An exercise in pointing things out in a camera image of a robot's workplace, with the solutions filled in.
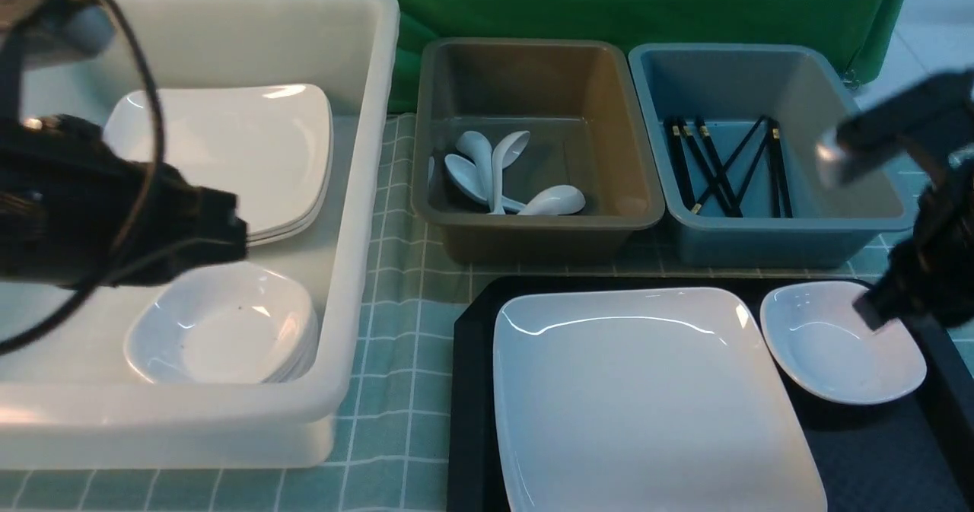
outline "white square plate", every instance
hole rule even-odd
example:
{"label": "white square plate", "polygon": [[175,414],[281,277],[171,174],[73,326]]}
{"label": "white square plate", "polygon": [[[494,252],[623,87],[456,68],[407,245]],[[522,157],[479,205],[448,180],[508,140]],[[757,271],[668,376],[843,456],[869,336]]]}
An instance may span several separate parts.
{"label": "white square plate", "polygon": [[[189,183],[236,193],[251,240],[301,227],[319,205],[331,162],[331,107],[310,84],[163,89],[166,162]],[[104,128],[112,151],[149,161],[145,93],[119,100]]]}
{"label": "white square plate", "polygon": [[728,291],[518,297],[494,400],[511,509],[824,512],[754,317]]}

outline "white ceramic spoon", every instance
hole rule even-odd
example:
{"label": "white ceramic spoon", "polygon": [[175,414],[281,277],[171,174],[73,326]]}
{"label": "white ceramic spoon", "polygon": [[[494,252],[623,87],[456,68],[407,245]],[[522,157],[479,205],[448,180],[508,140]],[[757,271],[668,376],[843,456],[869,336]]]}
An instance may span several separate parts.
{"label": "white ceramic spoon", "polygon": [[[480,182],[477,179],[477,168],[473,162],[468,161],[458,154],[448,154],[445,159],[446,173],[450,176],[453,185],[462,190],[463,194],[470,197],[478,204],[487,205],[487,195],[480,189]],[[524,204],[517,200],[511,200],[507,196],[501,197],[501,204],[504,210],[513,211],[515,214],[524,209]]]}
{"label": "white ceramic spoon", "polygon": [[568,216],[585,207],[585,195],[570,185],[550,186],[528,202],[522,216]]}
{"label": "white ceramic spoon", "polygon": [[501,193],[504,192],[504,169],[512,165],[521,156],[521,152],[528,145],[531,132],[521,131],[509,134],[497,144],[494,154],[491,156],[491,173],[493,173],[493,196],[490,203],[490,213],[501,216],[504,214],[504,206],[501,206]]}
{"label": "white ceramic spoon", "polygon": [[457,140],[457,151],[465,154],[473,161],[476,166],[477,175],[480,178],[480,189],[483,190],[488,201],[493,198],[494,177],[491,166],[491,145],[490,141],[480,132],[463,132]]}
{"label": "white ceramic spoon", "polygon": [[502,168],[507,170],[508,166],[511,166],[514,164],[514,161],[517,161],[522,152],[524,152],[524,148],[528,145],[530,138],[531,132],[521,130],[520,132],[508,134],[507,137],[504,137],[497,144],[497,148],[504,147],[507,149],[504,153],[504,161],[501,162]]}

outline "white bowl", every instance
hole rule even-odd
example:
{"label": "white bowl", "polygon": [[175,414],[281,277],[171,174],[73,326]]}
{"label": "white bowl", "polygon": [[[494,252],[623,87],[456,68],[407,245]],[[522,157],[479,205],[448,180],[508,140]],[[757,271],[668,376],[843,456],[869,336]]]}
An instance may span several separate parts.
{"label": "white bowl", "polygon": [[[331,106],[312,84],[163,89],[166,162],[189,183],[240,197],[251,241],[309,227],[331,169]],[[119,100],[104,127],[112,151],[149,161],[145,93]]]}
{"label": "white bowl", "polygon": [[750,311],[686,288],[518,297],[494,402],[511,509],[824,512]]}
{"label": "white bowl", "polygon": [[150,383],[263,383],[317,342],[301,284],[251,262],[173,281],[132,326],[125,354]]}
{"label": "white bowl", "polygon": [[830,402],[890,402],[926,377],[926,360],[902,322],[873,332],[853,310],[864,291],[853,282],[808,282],[772,291],[761,303],[765,341],[778,365]]}

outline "black cable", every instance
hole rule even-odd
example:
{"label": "black cable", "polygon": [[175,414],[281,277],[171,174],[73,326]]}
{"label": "black cable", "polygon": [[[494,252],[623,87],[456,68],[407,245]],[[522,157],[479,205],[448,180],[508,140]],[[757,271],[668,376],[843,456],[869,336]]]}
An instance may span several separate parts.
{"label": "black cable", "polygon": [[146,221],[148,221],[152,207],[156,203],[156,198],[159,196],[161,165],[166,157],[166,130],[163,127],[163,107],[161,107],[159,101],[156,81],[152,78],[145,54],[142,53],[142,48],[135,38],[135,31],[132,30],[132,26],[129,26],[129,21],[126,20],[118,3],[115,0],[95,1],[107,10],[112,23],[115,24],[116,30],[122,31],[122,36],[125,37],[126,44],[128,44],[129,51],[132,54],[132,60],[135,61],[136,71],[138,71],[139,78],[142,80],[142,89],[149,103],[149,116],[152,124],[154,145],[152,162],[145,169],[142,188],[132,203],[129,216],[122,223],[118,234],[115,235],[105,262],[102,263],[100,269],[94,270],[91,275],[78,283],[74,294],[67,301],[64,301],[64,304],[60,305],[58,310],[53,311],[47,318],[38,322],[38,324],[27,331],[0,342],[0,355],[9,354],[24,348],[24,346],[31,345],[32,342],[37,342],[38,339],[44,338],[44,336],[48,335],[53,329],[73,315],[91,297],[98,287],[104,283],[109,274],[117,269],[119,263],[126,258],[126,255],[129,254],[133,243],[139,234],[142,233],[142,229],[145,227]]}

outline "teal grid tablecloth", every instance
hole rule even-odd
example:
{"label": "teal grid tablecloth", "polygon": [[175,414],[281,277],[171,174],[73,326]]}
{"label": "teal grid tablecloth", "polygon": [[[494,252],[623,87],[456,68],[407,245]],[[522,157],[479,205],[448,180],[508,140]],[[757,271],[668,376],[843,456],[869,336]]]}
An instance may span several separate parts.
{"label": "teal grid tablecloth", "polygon": [[[459,266],[415,218],[409,179],[415,118],[390,118],[379,166],[369,273],[348,396],[321,466],[295,470],[0,472],[0,509],[214,512],[425,510],[445,506],[453,321],[511,273],[656,276],[852,276],[873,280],[896,236],[880,236],[830,272],[690,269],[667,235],[639,234],[604,266]],[[914,194],[925,176],[901,163]],[[954,333],[974,370],[974,331]]]}

